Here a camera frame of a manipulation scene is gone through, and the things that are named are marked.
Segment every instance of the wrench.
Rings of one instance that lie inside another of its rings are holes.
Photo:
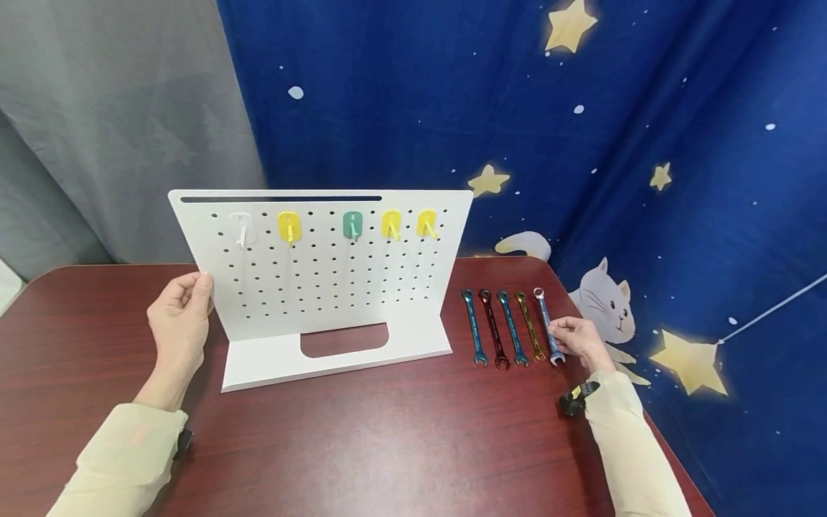
[[[523,365],[528,368],[528,358],[523,353],[523,347],[519,344],[519,337],[517,337],[517,328],[514,326],[514,319],[511,317],[511,308],[509,307],[509,294],[506,291],[497,293],[497,298],[503,305],[505,311],[505,321],[509,322],[509,331],[511,332],[511,341],[514,342],[514,364]]]
[[[546,354],[544,354],[542,348],[540,348],[540,342],[537,341],[537,334],[534,333],[534,325],[531,323],[531,317],[528,315],[528,308],[525,306],[525,294],[520,292],[514,297],[517,299],[519,307],[523,311],[523,318],[525,319],[525,324],[528,327],[528,333],[531,335],[531,344],[534,346],[534,360],[537,362],[543,362],[546,360]]]
[[[488,357],[482,351],[482,341],[480,341],[480,331],[476,327],[476,316],[474,315],[474,293],[470,289],[462,291],[462,299],[466,301],[468,308],[468,319],[471,321],[471,335],[474,336],[474,364],[482,363],[482,367],[488,366]]]
[[[546,335],[548,336],[548,346],[552,349],[552,357],[549,359],[554,366],[557,366],[557,360],[561,359],[563,362],[566,362],[566,356],[560,353],[560,349],[557,348],[557,340],[552,335],[552,331],[548,330],[548,326],[552,324],[552,320],[548,317],[548,307],[546,307],[546,300],[544,299],[543,290],[539,287],[534,289],[534,296],[537,298],[537,301],[540,303],[540,310],[543,312],[543,323],[546,324]]]
[[[505,366],[505,371],[511,369],[511,361],[505,356],[503,352],[503,343],[500,341],[500,331],[497,330],[497,322],[494,320],[494,310],[491,309],[491,291],[483,289],[480,291],[480,299],[485,306],[485,316],[488,317],[488,326],[491,329],[491,337],[494,339],[494,349],[497,351],[497,357],[494,359],[494,366],[497,370],[501,366]]]

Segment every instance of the yellow star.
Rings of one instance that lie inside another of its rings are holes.
[[[669,175],[669,167],[672,166],[671,163],[667,163],[663,167],[660,165],[655,167],[655,174],[652,175],[652,179],[649,180],[649,186],[654,187],[660,192],[666,187],[668,184],[672,182],[672,177]]]
[[[715,369],[718,345],[688,342],[665,330],[661,330],[661,334],[665,348],[649,359],[674,371],[687,395],[701,386],[727,395],[724,383]]]
[[[470,180],[468,186],[474,190],[474,197],[478,198],[481,194],[486,192],[493,192],[499,194],[502,190],[502,184],[508,180],[509,175],[498,175],[494,172],[494,166],[488,164],[482,170],[482,174]]]
[[[586,12],[585,0],[574,0],[562,11],[549,12],[548,20],[552,23],[552,33],[548,37],[546,50],[565,46],[572,54],[577,52],[583,33],[597,23],[597,18]]]

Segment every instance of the red-brown table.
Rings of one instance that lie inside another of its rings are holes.
[[[0,318],[0,515],[46,513],[110,409],[131,400],[152,369],[146,307],[193,269],[58,269]],[[578,361],[497,371],[479,303],[490,365],[472,361],[460,291],[536,286],[552,317],[577,315],[545,262],[459,259],[442,307],[452,355],[227,394],[219,393],[227,338],[213,318],[207,360],[184,402],[194,444],[149,515],[612,515],[588,423],[557,409],[557,397],[586,376]],[[495,314],[513,359],[500,307]],[[321,353],[381,334],[381,326],[320,333],[303,346]],[[693,515],[711,515],[655,434]]]

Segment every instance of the beige sleeve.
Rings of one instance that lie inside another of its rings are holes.
[[[138,517],[170,480],[187,414],[121,404],[78,456],[78,470],[46,517]]]
[[[586,399],[586,418],[600,448],[616,515],[690,515],[629,378],[598,371],[589,378],[600,388]]]

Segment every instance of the black wrench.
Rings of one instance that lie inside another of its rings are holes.
[[[503,352],[503,343],[500,341],[500,331],[497,330],[497,322],[494,320],[494,310],[491,308],[491,291],[483,289],[480,291],[480,299],[485,306],[485,316],[488,317],[488,326],[491,329],[491,337],[494,339],[494,349],[497,351],[497,357],[494,359],[494,365],[497,370],[501,366],[505,366],[505,371],[511,368],[511,361],[505,356]]]

